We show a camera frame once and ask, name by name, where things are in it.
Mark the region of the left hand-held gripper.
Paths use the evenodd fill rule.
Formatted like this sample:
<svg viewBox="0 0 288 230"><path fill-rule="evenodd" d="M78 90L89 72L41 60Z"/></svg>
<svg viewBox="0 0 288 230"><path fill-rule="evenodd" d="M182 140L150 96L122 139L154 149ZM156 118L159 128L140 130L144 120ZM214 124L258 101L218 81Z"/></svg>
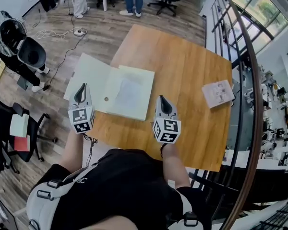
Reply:
<svg viewBox="0 0 288 230"><path fill-rule="evenodd" d="M91 101L89 84L83 83L81 87L71 95L68 115L71 127L76 134L92 130L95 120L95 110Z"/></svg>

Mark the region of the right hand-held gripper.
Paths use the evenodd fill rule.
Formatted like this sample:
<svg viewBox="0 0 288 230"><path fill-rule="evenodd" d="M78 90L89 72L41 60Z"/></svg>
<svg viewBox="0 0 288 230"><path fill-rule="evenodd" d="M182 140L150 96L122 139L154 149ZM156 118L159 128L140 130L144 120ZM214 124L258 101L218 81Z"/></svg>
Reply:
<svg viewBox="0 0 288 230"><path fill-rule="evenodd" d="M157 142L174 144L181 134L181 121L175 105L163 95L156 100L153 133Z"/></svg>

